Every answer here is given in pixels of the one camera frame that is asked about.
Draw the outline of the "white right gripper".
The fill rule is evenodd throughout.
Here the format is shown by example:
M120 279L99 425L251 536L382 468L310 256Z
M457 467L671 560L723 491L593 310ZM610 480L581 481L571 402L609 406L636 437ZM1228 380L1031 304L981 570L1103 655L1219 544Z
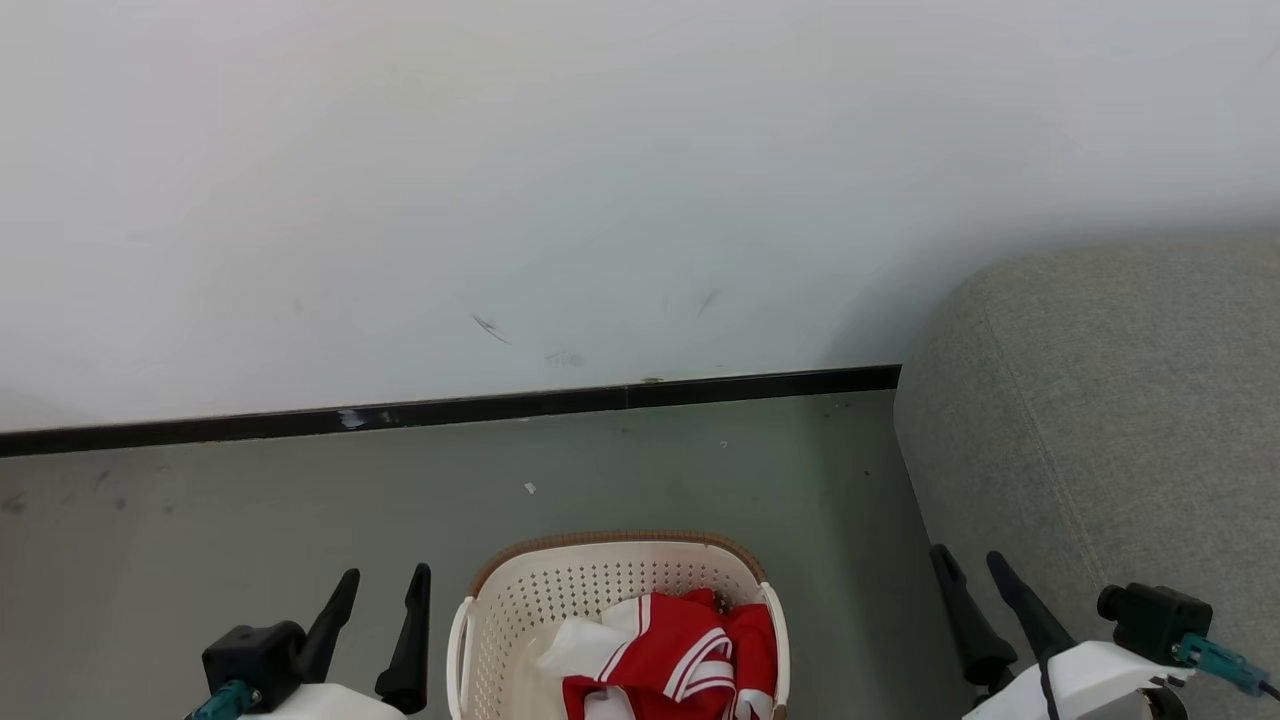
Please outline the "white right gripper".
M1050 689L1057 717L1156 719L1149 696L1164 689L1170 678L1188 682L1196 676L1194 669L1157 665L1108 642L1085 641L1076 646L1001 552L988 552L986 564L1000 597L1015 612L1033 659L1037 662L1050 659ZM988 623L968 591L966 575L943 544L931 547L931 565L963 676L984 693L995 693L964 717L1048 719L1039 667L1033 665L1014 678L1015 650Z

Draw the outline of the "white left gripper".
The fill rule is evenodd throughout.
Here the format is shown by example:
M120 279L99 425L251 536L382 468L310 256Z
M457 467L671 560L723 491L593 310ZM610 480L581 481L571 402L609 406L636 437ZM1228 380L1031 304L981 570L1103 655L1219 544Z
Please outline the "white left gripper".
M274 710L246 714L241 719L404 720L426 707L431 570L425 562L419 562L413 570L390 662L375 680L380 700L340 684L324 683L340 632L352 614L360 579L357 568L346 570L307 630L297 656L303 685Z

